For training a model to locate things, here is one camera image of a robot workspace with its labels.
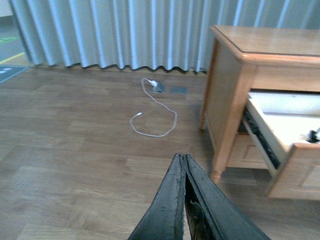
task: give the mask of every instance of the white curtain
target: white curtain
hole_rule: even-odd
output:
[[[320,0],[10,0],[34,64],[205,71],[210,25],[319,29]]]

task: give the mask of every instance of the white cable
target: white cable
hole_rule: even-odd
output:
[[[173,129],[176,128],[177,119],[178,119],[178,114],[177,114],[175,111],[173,111],[173,110],[171,110],[170,108],[168,108],[166,105],[164,105],[164,104],[162,104],[161,102],[158,102],[157,100],[155,100],[154,97],[152,97],[152,96],[147,92],[146,87],[145,87],[145,80],[147,80],[153,87],[156,87],[156,86],[158,85],[158,83],[157,83],[156,81],[149,80],[149,79],[146,79],[146,78],[142,78],[142,79],[141,79],[141,85],[142,85],[142,89],[143,89],[144,93],[147,94],[155,103],[160,104],[161,106],[165,107],[168,111],[174,113],[174,122],[173,122],[173,125],[172,125],[171,129],[170,129],[169,131],[167,131],[166,133],[162,134],[162,135],[151,135],[151,134],[142,133],[142,132],[139,132],[139,131],[135,128],[135,126],[134,126],[134,124],[133,124],[133,120],[134,120],[136,117],[142,115],[142,112],[139,112],[139,113],[137,113],[136,115],[134,115],[134,116],[130,119],[130,125],[131,125],[131,127],[133,128],[133,130],[134,130],[136,133],[138,133],[138,134],[145,135],[145,136],[149,136],[149,137],[155,137],[155,138],[164,137],[164,136],[168,135]]]

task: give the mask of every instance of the wooden floor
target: wooden floor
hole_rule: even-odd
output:
[[[141,78],[162,81],[154,96]],[[187,87],[172,94],[170,87]],[[127,239],[175,153],[208,173],[214,154],[198,130],[205,77],[34,67],[0,85],[0,240]],[[320,202],[265,196],[266,170],[229,168],[220,189],[275,240],[320,239]]]

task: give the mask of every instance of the yellow floor line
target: yellow floor line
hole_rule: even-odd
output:
[[[18,58],[18,57],[20,57],[20,56],[22,56],[22,55],[24,55],[24,54],[25,54],[24,52],[20,52],[20,53],[17,54],[17,55],[8,57],[7,59],[0,61],[0,64],[4,64],[4,63],[6,63],[6,62],[8,62],[8,61],[10,61],[10,60],[12,60],[12,59]]]

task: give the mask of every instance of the lower drawer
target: lower drawer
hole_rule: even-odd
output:
[[[234,139],[227,167],[268,169],[259,148],[248,133],[239,132]]]
[[[304,137],[320,127],[320,95],[251,93],[246,111],[244,125],[273,176],[269,197],[320,200],[320,144]]]

